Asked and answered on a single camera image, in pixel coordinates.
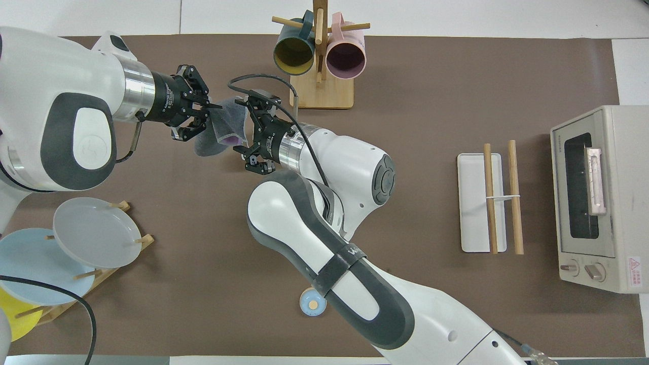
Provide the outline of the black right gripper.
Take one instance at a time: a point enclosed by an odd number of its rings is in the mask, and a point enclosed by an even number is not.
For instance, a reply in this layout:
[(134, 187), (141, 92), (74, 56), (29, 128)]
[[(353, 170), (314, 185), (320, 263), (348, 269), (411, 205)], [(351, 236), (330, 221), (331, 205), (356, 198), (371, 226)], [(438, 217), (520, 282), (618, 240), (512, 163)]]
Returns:
[(258, 126), (255, 127), (252, 146), (234, 146), (234, 151), (245, 161), (245, 169), (258, 175), (269, 175), (276, 171), (274, 162), (280, 162), (279, 148), (284, 136), (287, 133), (295, 134), (290, 122), (276, 117), (277, 108), (272, 101), (278, 102), (278, 97), (236, 97), (236, 104), (246, 107), (251, 120), (257, 122)]

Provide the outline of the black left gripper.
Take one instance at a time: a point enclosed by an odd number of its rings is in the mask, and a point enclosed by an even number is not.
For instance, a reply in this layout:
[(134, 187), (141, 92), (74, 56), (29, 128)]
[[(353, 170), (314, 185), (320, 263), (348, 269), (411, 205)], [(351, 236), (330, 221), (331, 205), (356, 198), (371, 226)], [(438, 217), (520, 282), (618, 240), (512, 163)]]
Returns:
[(206, 130), (209, 114), (194, 117), (185, 127), (179, 126), (192, 117), (193, 104), (206, 108), (223, 109), (209, 101), (209, 88), (194, 65), (182, 64), (176, 75), (152, 73), (155, 97), (151, 120), (171, 127), (171, 138), (186, 142)]

